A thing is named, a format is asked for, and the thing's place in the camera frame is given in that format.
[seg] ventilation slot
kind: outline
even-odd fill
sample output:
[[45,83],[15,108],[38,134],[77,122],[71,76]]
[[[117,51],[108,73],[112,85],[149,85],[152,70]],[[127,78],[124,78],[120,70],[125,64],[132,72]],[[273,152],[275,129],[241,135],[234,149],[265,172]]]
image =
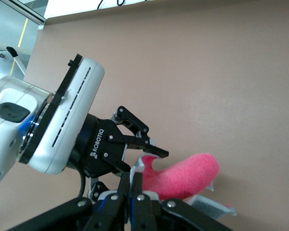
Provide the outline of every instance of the ventilation slot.
[[83,85],[84,85],[85,82],[86,82],[86,79],[87,79],[87,77],[88,77],[88,75],[89,75],[90,70],[91,70],[91,67],[89,67],[89,69],[88,69],[85,77],[83,78],[83,81],[82,81],[82,83],[81,83],[81,85],[80,85],[80,87],[79,87],[79,89],[78,89],[78,91],[77,91],[77,94],[75,95],[75,98],[74,98],[74,100],[73,100],[73,102],[72,102],[72,104],[71,104],[71,106],[70,106],[70,108],[69,108],[69,110],[68,110],[68,112],[67,112],[64,120],[63,120],[63,123],[61,124],[61,127],[60,127],[60,129],[59,129],[59,131],[58,131],[58,133],[57,133],[57,135],[56,135],[56,138],[55,138],[54,141],[53,141],[52,147],[55,146],[55,144],[56,144],[56,142],[57,142],[57,140],[58,140],[58,138],[59,138],[59,135],[60,135],[60,133],[61,133],[61,131],[62,131],[62,129],[63,129],[66,121],[67,121],[68,115],[70,114],[70,112],[71,112],[71,110],[72,110],[72,108],[73,108],[73,106],[74,106],[74,103],[75,103],[75,101],[76,101],[76,99],[77,99],[77,97],[78,97],[78,95],[79,95],[79,93],[80,93],[80,91],[81,91],[81,88],[83,87]]

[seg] black cable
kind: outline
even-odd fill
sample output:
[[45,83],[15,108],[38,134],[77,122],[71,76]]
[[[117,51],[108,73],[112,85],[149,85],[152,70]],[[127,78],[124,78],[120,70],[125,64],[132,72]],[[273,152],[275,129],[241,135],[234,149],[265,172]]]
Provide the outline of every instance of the black cable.
[[100,9],[100,6],[101,6],[101,4],[102,4],[103,1],[104,1],[104,0],[101,0],[100,3],[98,4],[98,6],[97,6],[97,9],[98,9],[98,10]]
[[82,169],[82,167],[80,166],[79,163],[77,163],[75,160],[73,159],[69,159],[68,164],[73,167],[74,169],[76,169],[79,174],[80,174],[80,190],[78,193],[77,197],[82,197],[84,192],[85,192],[85,186],[86,186],[86,175]]
[[125,3],[125,0],[123,0],[121,3],[119,3],[119,0],[117,0],[117,5],[118,5],[118,6],[124,5],[124,3]]

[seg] metal bolt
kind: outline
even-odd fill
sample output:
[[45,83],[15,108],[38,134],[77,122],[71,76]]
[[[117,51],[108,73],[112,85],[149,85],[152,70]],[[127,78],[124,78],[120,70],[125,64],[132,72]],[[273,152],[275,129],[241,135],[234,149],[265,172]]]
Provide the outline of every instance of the metal bolt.
[[145,199],[144,195],[140,194],[137,196],[137,201],[143,201]]
[[117,200],[117,198],[118,198],[118,195],[112,195],[112,196],[110,197],[110,199],[113,200],[113,201]]
[[168,201],[168,202],[167,202],[167,206],[168,206],[169,208],[173,208],[173,207],[175,207],[175,202],[174,202],[174,201]]
[[86,204],[86,201],[79,201],[78,203],[77,203],[77,206],[78,207],[82,207],[82,206],[84,206]]

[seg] pink sponge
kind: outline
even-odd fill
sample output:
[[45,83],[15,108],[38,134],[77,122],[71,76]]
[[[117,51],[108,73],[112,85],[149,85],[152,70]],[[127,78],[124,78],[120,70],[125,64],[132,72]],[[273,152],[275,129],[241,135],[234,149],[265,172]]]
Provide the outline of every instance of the pink sponge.
[[210,186],[219,171],[211,154],[195,154],[162,171],[152,168],[158,156],[144,154],[140,158],[144,164],[143,190],[156,192],[160,200],[193,196]]

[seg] white cover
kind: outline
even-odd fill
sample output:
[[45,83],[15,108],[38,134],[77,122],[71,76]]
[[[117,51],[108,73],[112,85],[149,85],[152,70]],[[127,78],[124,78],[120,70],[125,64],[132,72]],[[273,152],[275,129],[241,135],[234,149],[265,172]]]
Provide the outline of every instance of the white cover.
[[0,92],[0,104],[2,103],[17,104],[29,110],[30,114],[20,123],[0,118],[0,181],[14,165],[22,137],[26,134],[38,106],[38,101],[33,96],[15,89],[5,89]]
[[28,163],[31,167],[47,174],[58,174],[65,168],[103,75],[104,69],[97,62],[81,61]]

